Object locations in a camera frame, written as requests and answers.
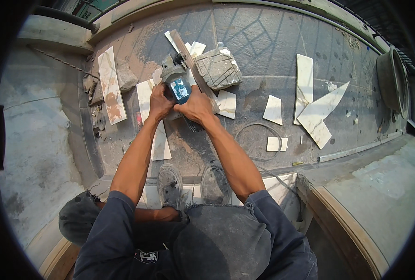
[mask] black pipe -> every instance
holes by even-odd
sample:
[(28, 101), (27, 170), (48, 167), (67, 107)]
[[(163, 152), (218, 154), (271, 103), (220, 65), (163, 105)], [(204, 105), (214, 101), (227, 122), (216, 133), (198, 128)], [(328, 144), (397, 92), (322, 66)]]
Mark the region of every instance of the black pipe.
[(60, 11), (54, 8), (44, 7), (44, 6), (36, 6), (32, 14), (39, 15), (39, 16), (45, 16), (48, 18), (56, 18), (62, 21), (69, 22), (71, 24), (75, 24), (83, 28), (89, 29), (92, 34), (97, 33), (98, 28), (100, 27), (99, 23), (94, 24), (85, 19), (77, 17), (73, 14), (68, 14), (63, 11)]

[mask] blue angle grinder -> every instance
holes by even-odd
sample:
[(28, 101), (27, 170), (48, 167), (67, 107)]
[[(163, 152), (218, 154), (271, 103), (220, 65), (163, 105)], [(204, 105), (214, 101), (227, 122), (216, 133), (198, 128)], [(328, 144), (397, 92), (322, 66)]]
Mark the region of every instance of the blue angle grinder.
[[(164, 84), (170, 89), (173, 98), (177, 104), (184, 104), (187, 102), (192, 87), (187, 81), (187, 67), (184, 67), (184, 61), (180, 54), (168, 54), (162, 61), (161, 78)], [(189, 120), (184, 116), (184, 120), (192, 132), (204, 130), (199, 123)]]

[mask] gray shoe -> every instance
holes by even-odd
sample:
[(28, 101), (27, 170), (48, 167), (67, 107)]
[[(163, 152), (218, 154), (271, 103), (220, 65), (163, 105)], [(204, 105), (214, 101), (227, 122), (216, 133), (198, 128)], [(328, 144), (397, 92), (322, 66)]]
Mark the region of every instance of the gray shoe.
[(162, 207), (171, 206), (182, 213), (182, 177), (172, 164), (163, 164), (159, 168), (158, 193)]
[(220, 161), (211, 160), (201, 178), (201, 198), (204, 203), (227, 204), (232, 192)]

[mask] person's left hand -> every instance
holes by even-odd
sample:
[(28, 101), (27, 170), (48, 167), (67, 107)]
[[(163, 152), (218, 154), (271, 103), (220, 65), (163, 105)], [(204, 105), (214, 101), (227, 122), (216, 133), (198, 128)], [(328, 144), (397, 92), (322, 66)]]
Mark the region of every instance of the person's left hand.
[(170, 109), (175, 105), (175, 101), (168, 100), (164, 96), (164, 90), (166, 85), (163, 82), (160, 82), (159, 85), (154, 86), (151, 91), (150, 96), (150, 113), (148, 118), (152, 118), (159, 122), (164, 119), (165, 116), (170, 112)]

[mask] hand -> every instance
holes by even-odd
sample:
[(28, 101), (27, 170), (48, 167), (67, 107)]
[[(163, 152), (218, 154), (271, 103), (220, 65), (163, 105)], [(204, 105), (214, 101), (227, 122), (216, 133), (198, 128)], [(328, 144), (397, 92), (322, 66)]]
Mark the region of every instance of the hand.
[(188, 101), (182, 105), (175, 104), (173, 110), (184, 114), (189, 120), (196, 121), (200, 125), (203, 125), (203, 120), (214, 116), (209, 97), (202, 93), (197, 85), (192, 86), (192, 93)]
[(148, 118), (156, 122), (164, 119), (175, 104), (174, 100), (170, 101), (164, 96), (165, 87), (165, 84), (160, 82), (159, 85), (154, 86), (151, 90), (150, 113), (148, 114)]

